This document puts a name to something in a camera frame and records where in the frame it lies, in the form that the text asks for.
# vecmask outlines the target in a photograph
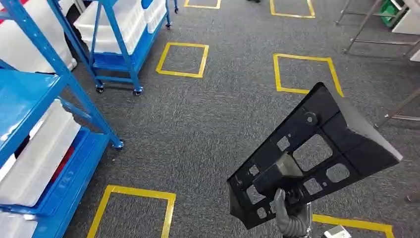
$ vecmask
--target green container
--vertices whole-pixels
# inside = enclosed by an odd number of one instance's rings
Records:
[[[385,0],[382,4],[380,12],[382,14],[390,14],[395,15],[398,13],[398,8],[394,6],[391,0]],[[382,21],[385,23],[386,26],[391,27],[392,17],[390,16],[382,16]]]

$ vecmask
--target blue rolling cart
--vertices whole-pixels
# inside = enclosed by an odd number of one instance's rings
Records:
[[[20,72],[0,60],[0,167],[54,99],[60,99],[67,110],[101,130],[101,133],[94,133],[81,127],[72,143],[74,152],[35,206],[0,205],[3,211],[34,214],[38,225],[33,238],[59,238],[63,236],[108,143],[120,149],[123,142],[109,127],[20,1],[0,2],[6,10],[0,13],[0,18],[14,20],[56,71],[56,75]],[[84,111],[59,96],[64,87],[71,90]]]
[[[168,0],[166,0],[166,15],[161,20],[160,24],[158,25],[156,31],[152,34],[148,33],[145,29],[137,46],[132,55],[128,54],[127,48],[124,44],[124,40],[121,35],[121,31],[118,27],[115,14],[112,10],[112,6],[115,4],[117,0],[97,0],[98,1],[98,9],[97,9],[97,17],[95,22],[95,28],[93,33],[93,40],[92,40],[92,47],[90,50],[89,55],[87,56],[83,50],[82,43],[74,34],[74,31],[71,28],[70,23],[67,21],[65,16],[62,14],[60,10],[60,6],[58,5],[57,0],[47,0],[49,3],[52,11],[56,15],[58,21],[63,26],[64,32],[70,42],[72,43],[76,53],[79,55],[81,61],[85,64],[87,71],[91,75],[91,77],[95,81],[96,91],[98,93],[102,93],[104,91],[104,84],[102,81],[114,81],[120,83],[132,83],[134,86],[133,94],[139,96],[142,91],[143,87],[139,83],[138,73],[152,47],[153,42],[155,41],[156,35],[158,34],[163,21],[166,17],[166,27],[170,29],[171,21],[169,18],[169,8],[168,8]],[[174,0],[175,3],[175,13],[178,13],[178,2]],[[95,41],[98,31],[98,21],[101,12],[101,7],[104,8],[105,13],[108,17],[109,23],[111,28],[115,34],[116,40],[118,42],[118,46],[121,50],[121,54],[116,53],[95,53]],[[105,71],[120,71],[120,72],[128,72],[130,77],[115,77],[115,76],[103,76],[98,74],[98,70],[105,70]]]

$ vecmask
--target gray metal stand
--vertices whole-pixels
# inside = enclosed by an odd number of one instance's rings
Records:
[[[348,11],[347,8],[349,7],[350,3],[352,2],[352,0],[347,0],[346,3],[344,4],[344,8],[341,11],[340,14],[340,18],[335,22],[337,25],[340,24],[341,20],[343,19],[343,16],[345,14],[351,14],[351,15],[368,15],[369,13],[364,13],[364,12],[358,12],[358,11]],[[391,21],[390,25],[394,25],[395,22],[398,20],[398,18],[404,13],[405,10],[407,10],[408,6],[404,5],[397,14],[395,15],[391,15],[391,14],[383,14],[383,13],[372,13],[372,16],[386,16],[386,17],[392,17],[393,20]]]
[[[418,96],[420,96],[420,88],[418,88],[416,91],[414,91],[412,94],[410,94],[406,99],[404,99],[393,111],[391,111],[389,114],[386,114],[380,122],[375,124],[375,126],[379,128],[379,127],[383,126],[390,119],[420,121],[419,117],[399,115],[399,113],[403,110],[403,108],[408,103],[410,103],[414,99],[416,99]]]
[[[366,23],[369,21],[369,19],[372,16],[386,16],[386,17],[393,17],[393,20],[391,21],[391,25],[394,25],[395,22],[400,18],[400,16],[407,10],[408,6],[405,4],[397,14],[395,15],[389,15],[389,14],[380,14],[375,13],[377,9],[379,8],[380,4],[382,3],[382,0],[376,0],[373,6],[370,8],[368,13],[361,13],[361,12],[354,12],[354,11],[348,11],[347,8],[349,7],[352,0],[347,0],[344,4],[344,8],[341,11],[340,18],[336,21],[336,24],[339,24],[341,19],[345,14],[355,14],[355,15],[366,15],[366,17],[363,19],[362,23],[360,24],[360,27],[356,33],[356,35],[350,39],[349,46],[344,50],[344,53],[349,52],[350,48],[353,46],[355,42],[360,43],[371,43],[371,44],[384,44],[384,45],[400,45],[400,46],[411,46],[404,54],[403,56],[406,56],[409,52],[411,52],[417,45],[419,45],[420,40],[416,42],[400,42],[400,41],[371,41],[371,40],[359,40],[357,37],[360,35],[360,33],[363,31],[363,29],[366,26]]]

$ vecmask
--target gray carpet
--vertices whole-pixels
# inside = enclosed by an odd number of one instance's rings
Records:
[[[372,1],[354,2],[359,4],[352,8],[366,10]],[[214,0],[193,3],[215,5]],[[308,13],[304,0],[275,4],[277,12],[290,13],[295,5],[291,13]],[[274,221],[248,231],[230,216],[225,186],[304,96],[276,91],[272,54],[331,57],[344,95],[371,122],[420,87],[418,63],[359,56],[397,56],[404,47],[356,44],[352,55],[342,54],[362,20],[345,16],[342,25],[334,24],[344,0],[313,4],[316,18],[298,19],[271,16],[268,0],[221,0],[220,9],[182,7],[181,1],[179,14],[171,15],[171,30],[161,30],[139,73],[144,86],[140,97],[112,88],[97,94],[79,64],[74,74],[125,146],[105,152],[65,237],[86,236],[108,184],[176,193],[173,238],[278,237]],[[380,19],[372,19],[361,38],[415,39],[389,34]],[[209,45],[203,78],[156,73],[169,41]],[[170,49],[163,68],[197,72],[201,52]],[[279,64],[284,86],[310,89],[318,81],[332,83],[323,63],[281,59]],[[407,113],[415,115],[418,105],[410,105]],[[386,223],[394,226],[397,238],[418,237],[420,207],[406,203],[404,196],[420,190],[419,129],[409,122],[385,125],[381,133],[405,156],[403,162],[317,200],[315,213]],[[160,237],[164,205],[125,196],[111,197],[97,237]],[[330,227],[315,223],[314,237]],[[354,237],[385,237],[349,230]]]

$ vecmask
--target caster wheel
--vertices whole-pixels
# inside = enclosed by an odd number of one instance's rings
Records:
[[[96,88],[96,92],[97,93],[103,93],[104,92],[104,88]]]
[[[140,96],[140,95],[142,95],[142,92],[141,91],[133,91],[133,95],[134,96]]]
[[[123,139],[120,139],[120,141],[121,141],[121,145],[119,146],[119,147],[114,147],[114,149],[116,149],[116,150],[122,150],[122,148],[124,147],[124,140]]]

